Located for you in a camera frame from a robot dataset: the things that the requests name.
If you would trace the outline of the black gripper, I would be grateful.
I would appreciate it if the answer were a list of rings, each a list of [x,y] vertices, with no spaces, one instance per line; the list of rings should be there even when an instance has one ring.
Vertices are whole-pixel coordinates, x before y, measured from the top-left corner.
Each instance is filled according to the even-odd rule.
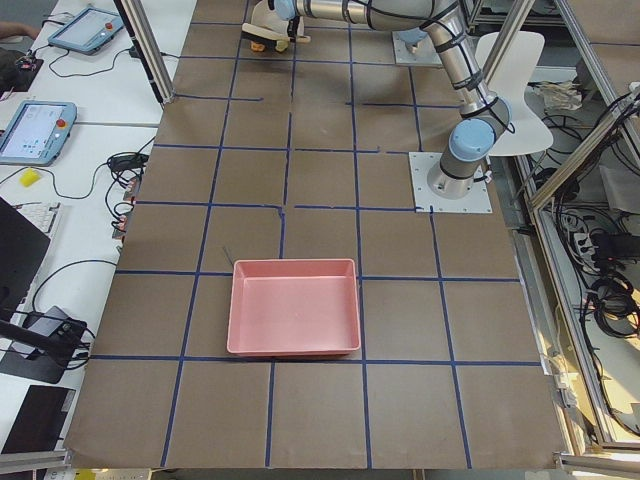
[[[304,21],[301,16],[295,16],[288,21],[287,35],[291,41],[304,41],[306,39]]]

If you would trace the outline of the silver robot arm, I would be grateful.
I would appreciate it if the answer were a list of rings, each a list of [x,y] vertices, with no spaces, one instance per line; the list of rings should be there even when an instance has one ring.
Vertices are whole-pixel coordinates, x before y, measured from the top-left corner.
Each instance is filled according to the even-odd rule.
[[[466,196],[481,161],[504,133],[514,131],[508,103],[489,89],[472,51],[457,1],[270,1],[268,6],[283,21],[309,17],[427,34],[461,101],[461,121],[428,173],[436,195],[452,200]]]

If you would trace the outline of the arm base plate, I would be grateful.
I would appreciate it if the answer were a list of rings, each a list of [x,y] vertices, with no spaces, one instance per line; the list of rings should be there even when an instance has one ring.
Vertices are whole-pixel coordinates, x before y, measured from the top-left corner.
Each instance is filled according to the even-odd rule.
[[[441,68],[442,63],[428,34],[419,28],[392,33],[395,62],[404,66]]]
[[[408,154],[415,210],[424,213],[490,214],[493,212],[482,169],[468,179],[448,177],[439,152]]]

